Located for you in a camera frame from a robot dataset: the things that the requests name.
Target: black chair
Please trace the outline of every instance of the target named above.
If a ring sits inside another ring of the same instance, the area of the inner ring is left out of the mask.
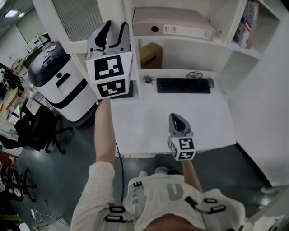
[[[65,151],[61,149],[56,135],[65,131],[72,131],[72,127],[56,130],[58,120],[61,116],[55,116],[46,106],[41,105],[36,115],[33,115],[26,107],[28,98],[25,99],[20,109],[20,120],[14,125],[18,133],[18,141],[8,139],[0,136],[2,145],[6,149],[13,149],[18,147],[30,146],[37,151],[45,148],[45,152],[49,153],[49,144],[53,142],[62,154]]]
[[[32,202],[36,202],[36,199],[33,199],[28,191],[28,188],[37,188],[37,185],[27,185],[27,172],[30,172],[29,169],[25,170],[24,176],[21,174],[20,177],[18,172],[14,169],[8,169],[7,175],[2,174],[2,179],[6,182],[5,191],[1,194],[4,198],[8,200],[16,200],[22,202],[24,200],[23,195],[28,195]]]

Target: floor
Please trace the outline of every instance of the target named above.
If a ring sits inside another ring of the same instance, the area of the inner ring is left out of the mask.
[[[67,126],[70,126],[70,123],[63,119],[61,127]],[[23,202],[11,201],[11,204],[31,228],[36,225],[45,226],[55,220],[43,216],[42,221],[35,224],[31,216],[32,208],[70,223],[73,210],[88,179],[89,166],[95,162],[93,130],[94,127],[90,126],[86,130],[74,129],[73,132],[61,134],[58,140],[66,151],[65,155],[60,154],[56,147],[52,146],[49,154],[30,148],[25,148],[21,153],[17,161],[17,170],[24,173],[26,168],[30,169],[28,180],[37,184],[37,189],[31,190],[37,201],[32,203],[25,196]],[[204,191],[219,188],[224,195],[245,205],[247,217],[255,214],[259,206],[266,206],[274,196],[260,191],[265,182],[234,146],[197,154],[193,164]],[[123,166],[126,185],[129,179],[138,176],[140,170],[153,174],[156,167],[165,166],[182,171],[181,163],[176,162],[172,155],[157,155],[155,158],[145,159],[126,158],[123,159]],[[116,174],[114,180],[114,198],[119,204],[121,199],[119,158],[116,158],[115,169],[119,174]]]

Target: american flag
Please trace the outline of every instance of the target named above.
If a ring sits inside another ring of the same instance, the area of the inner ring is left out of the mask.
[[[253,24],[253,18],[252,16],[249,15],[245,21],[245,26],[249,32],[251,32],[252,24]]]

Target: power cord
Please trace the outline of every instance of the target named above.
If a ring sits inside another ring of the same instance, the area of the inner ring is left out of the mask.
[[[36,210],[36,209],[31,209],[33,212],[34,212],[34,216],[32,215],[32,217],[34,218],[34,220],[35,220],[35,225],[37,226],[37,222],[40,222],[40,221],[42,221],[42,216],[47,216],[47,217],[52,217],[52,218],[54,218],[54,219],[56,219],[56,220],[58,220],[60,223],[62,223],[63,225],[65,225],[65,226],[67,226],[67,227],[70,227],[69,225],[67,225],[67,224],[65,224],[65,223],[63,223],[61,220],[59,220],[58,218],[56,218],[55,216],[51,216],[51,215],[46,215],[46,214],[42,214],[42,213],[40,213],[38,210]],[[38,220],[37,218],[36,218],[36,214],[37,213],[39,213],[39,216],[40,216],[40,220]]]
[[[203,78],[203,73],[198,70],[192,71],[186,75],[188,79],[201,79]]]
[[[117,146],[116,153],[118,154],[119,160],[121,162],[121,180],[122,180],[121,203],[122,203],[123,197],[124,197],[124,192],[125,192],[125,172],[124,172],[123,163],[122,163],[122,159],[123,159],[124,155],[120,154],[117,143],[116,143],[116,146]]]

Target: black keyboard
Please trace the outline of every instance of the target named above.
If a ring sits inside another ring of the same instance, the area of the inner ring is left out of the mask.
[[[206,79],[157,78],[157,88],[158,93],[211,93]]]

